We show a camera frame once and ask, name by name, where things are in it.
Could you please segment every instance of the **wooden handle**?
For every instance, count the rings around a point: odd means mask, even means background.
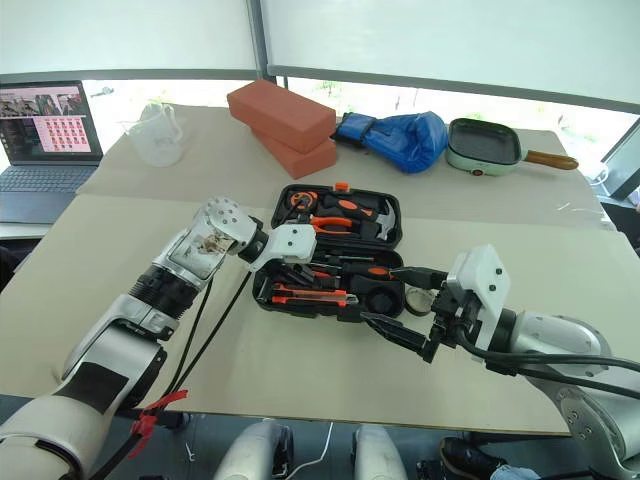
[[[559,168],[561,170],[574,170],[578,168],[578,161],[573,157],[567,157],[566,155],[554,155],[552,153],[535,152],[533,150],[529,150],[529,153],[527,153],[524,161],[539,163],[540,165],[547,165],[549,167]]]

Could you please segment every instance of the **black cable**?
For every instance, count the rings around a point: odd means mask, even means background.
[[[196,363],[198,362],[198,360],[200,359],[200,357],[202,356],[202,354],[204,353],[206,348],[213,341],[213,338],[215,337],[216,333],[218,333],[218,330],[220,330],[220,327],[222,326],[222,324],[226,320],[227,316],[229,315],[229,312],[231,311],[231,309],[235,305],[236,300],[238,299],[238,297],[242,293],[242,290],[244,289],[245,285],[247,284],[247,281],[249,280],[250,276],[251,276],[251,273],[247,273],[247,275],[244,277],[244,279],[242,280],[242,283],[240,284],[240,287],[238,288],[238,290],[234,294],[233,298],[231,299],[231,302],[229,302],[229,304],[227,305],[227,308],[225,309],[225,311],[223,312],[222,316],[220,317],[220,320],[218,320],[218,323],[216,324],[216,326],[213,328],[211,334],[209,335],[209,337],[207,337],[207,339],[205,340],[205,342],[202,345],[202,347],[200,347],[200,350],[198,350],[198,352],[196,353],[196,355],[193,358],[193,360],[191,360],[191,362],[187,366],[187,369],[185,370],[185,372],[182,375],[182,377],[179,377],[179,375],[181,373],[181,370],[182,370],[182,367],[184,366],[184,362],[186,361],[186,357],[187,357],[189,348],[191,346],[191,342],[192,342],[193,337],[195,335],[196,327],[198,326],[198,323],[200,322],[200,318],[202,316],[202,312],[204,311],[204,307],[206,305],[206,302],[209,299],[209,294],[211,292],[211,286],[212,286],[212,283],[213,283],[213,282],[209,282],[209,284],[207,285],[207,289],[205,290],[204,296],[202,297],[202,301],[200,302],[200,306],[198,307],[198,313],[196,314],[196,317],[193,320],[193,325],[191,326],[191,332],[189,333],[189,338],[187,340],[187,343],[185,344],[185,348],[182,351],[182,355],[181,355],[181,358],[180,358],[180,362],[179,362],[178,368],[176,369],[176,372],[174,373],[174,376],[171,379],[171,382],[169,383],[169,386],[165,390],[165,393],[164,393],[163,397],[168,395],[168,394],[170,394],[170,393],[172,393],[172,392],[177,391],[182,386],[182,384],[184,383],[185,379],[191,373],[191,370],[193,370],[193,368],[195,367]],[[158,412],[163,411],[164,409],[165,409],[164,406],[163,407],[159,407],[159,408],[151,410],[150,413],[152,415],[155,415]],[[114,454],[104,463],[104,465],[102,467],[100,467],[100,469],[96,473],[94,473],[90,477],[89,480],[104,480],[113,471],[113,469],[116,466],[118,466],[118,464],[120,462],[122,462],[122,460],[124,460],[124,458],[137,445],[138,441],[141,438],[142,438],[142,435],[140,435],[138,433],[132,433],[131,435],[129,435],[129,437],[120,446],[120,448],[118,448],[118,450],[116,450],[114,452]]]
[[[125,440],[125,442],[114,452],[113,455],[107,460],[100,469],[94,473],[89,480],[103,480],[107,478],[114,468],[118,466],[118,464],[124,460],[129,452],[135,447],[138,441],[142,438],[142,435],[139,433],[132,433]]]
[[[540,370],[531,370],[529,368],[515,367],[514,371],[519,375],[526,377],[539,378],[540,380],[549,380],[551,382],[567,383],[569,385],[577,385],[579,387],[593,388],[607,393],[615,393],[623,397],[634,398],[640,400],[640,392],[629,388],[618,387],[617,385],[609,385],[608,383],[594,382],[584,378],[568,377],[560,373],[542,372]]]
[[[180,377],[180,380],[178,380],[178,383],[175,386],[175,390],[178,390],[182,386],[184,381],[187,379],[187,377],[191,373],[191,370],[193,370],[193,367],[196,366],[196,363],[198,363],[198,360],[200,360],[200,357],[202,356],[202,354],[205,352],[205,350],[213,340],[213,337],[216,336],[216,334],[218,333],[218,330],[220,330],[220,327],[222,327],[222,324],[227,319],[229,312],[231,312],[231,309],[235,305],[236,300],[238,300],[238,297],[242,293],[242,290],[244,290],[244,286],[247,284],[250,277],[251,277],[251,272],[247,272],[247,274],[244,276],[244,279],[242,280],[242,283],[240,284],[240,287],[238,288],[238,290],[236,290],[236,293],[231,299],[231,302],[229,302],[229,305],[227,305],[227,308],[225,309],[222,316],[220,317],[220,320],[218,320],[218,323],[216,324],[216,326],[213,327],[213,330],[209,334],[209,337],[207,337],[207,339],[204,341],[204,343],[200,347],[200,350],[198,350],[198,353],[196,353],[196,355],[193,357],[193,359],[191,360],[191,363],[189,363],[186,370],[182,374],[182,377]]]
[[[615,357],[601,357],[599,355],[547,354],[547,353],[503,353],[482,350],[473,345],[464,330],[458,336],[458,343],[469,353],[499,363],[530,363],[552,365],[606,365],[620,367],[640,373],[640,363]]]
[[[565,480],[568,478],[580,478],[580,477],[593,478],[593,474],[589,470],[583,470],[582,472],[559,473],[558,475],[542,477],[540,480]]]
[[[200,317],[202,317],[202,312],[204,311],[204,307],[207,304],[207,300],[209,300],[209,294],[211,293],[211,287],[213,286],[213,282],[209,282],[207,288],[204,292],[204,296],[202,297],[202,301],[200,302],[200,307],[198,307],[198,313],[196,313],[196,318],[193,320],[193,325],[191,326],[191,331],[189,332],[189,338],[187,339],[187,343],[182,350],[182,355],[180,356],[180,362],[178,363],[178,368],[176,368],[175,373],[173,374],[173,378],[167,385],[166,390],[162,394],[163,397],[166,397],[171,392],[174,392],[176,389],[174,388],[176,382],[180,378],[180,374],[182,373],[182,367],[184,367],[184,362],[187,360],[187,355],[189,354],[189,349],[191,348],[191,342],[193,341],[193,337],[195,336],[196,329],[198,328],[198,323],[200,323]]]
[[[595,382],[593,380],[586,380],[586,379],[576,378],[576,377],[568,377],[566,375],[562,375],[560,373],[555,373],[555,372],[542,372],[539,370],[531,370],[531,369],[516,366],[515,365],[516,362],[505,361],[503,360],[504,357],[500,357],[501,360],[495,360],[495,357],[493,357],[493,354],[495,352],[487,352],[486,350],[476,348],[474,345],[471,344],[471,342],[469,342],[463,329],[458,329],[456,337],[460,346],[462,346],[462,348],[467,350],[472,355],[480,357],[484,360],[490,360],[495,363],[500,363],[503,366],[506,366],[507,368],[510,368],[511,370],[513,370],[516,374],[524,375],[532,378],[538,378],[541,380],[549,380],[552,382],[566,383],[569,385],[577,385],[580,387],[592,388],[594,390],[601,390],[603,392],[614,393],[616,395],[622,395],[625,397],[630,397],[630,398],[640,400],[640,392],[636,392],[628,388],[618,387],[616,385],[609,385],[601,382]]]

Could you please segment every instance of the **laptop keyboard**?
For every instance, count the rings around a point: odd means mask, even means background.
[[[0,192],[75,192],[93,169],[9,168],[0,175]]]

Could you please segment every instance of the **blue boxing glove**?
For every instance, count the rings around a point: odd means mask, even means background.
[[[378,120],[346,113],[334,139],[370,148],[405,173],[426,170],[447,148],[447,127],[433,112],[397,115]]]

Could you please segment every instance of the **laptop screen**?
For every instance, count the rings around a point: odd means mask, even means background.
[[[102,157],[79,81],[2,84],[0,141],[12,164],[97,164]]]

